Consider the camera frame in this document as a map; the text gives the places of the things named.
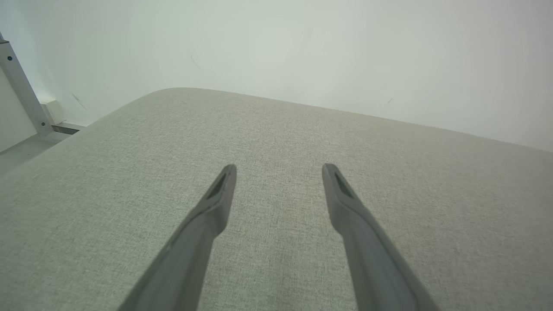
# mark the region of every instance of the metal frame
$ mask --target metal frame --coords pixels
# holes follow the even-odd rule
[[[47,136],[54,130],[42,109],[40,102],[21,68],[21,64],[15,55],[9,41],[2,38],[0,34],[0,67],[4,71],[9,83],[12,85],[15,94],[25,108],[31,123],[39,136]]]

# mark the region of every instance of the gray fabric texture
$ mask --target gray fabric texture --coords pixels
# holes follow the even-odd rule
[[[199,309],[355,310],[326,162],[442,309],[553,309],[553,153],[200,89],[144,96],[0,180],[0,309],[117,309],[234,163]]]

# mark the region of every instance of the wall mark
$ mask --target wall mark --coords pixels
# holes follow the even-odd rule
[[[192,60],[192,62],[194,63],[194,65],[196,65],[196,67],[202,69],[202,68],[198,65],[198,63],[196,63],[196,61],[194,60],[194,57],[192,57],[192,55],[190,55],[190,59]]]
[[[78,99],[77,96],[75,96],[75,94],[71,93],[71,95],[73,95],[73,97],[79,103],[79,105],[81,105],[86,111],[88,111],[88,109],[85,107],[85,105],[82,104],[81,100]]]

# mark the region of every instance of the floor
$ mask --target floor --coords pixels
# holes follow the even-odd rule
[[[55,144],[38,137],[30,137],[2,151],[0,153],[0,176],[38,156]]]

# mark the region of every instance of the white wall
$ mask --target white wall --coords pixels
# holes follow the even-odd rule
[[[0,1],[39,99],[70,121],[186,86],[553,151],[551,0]]]

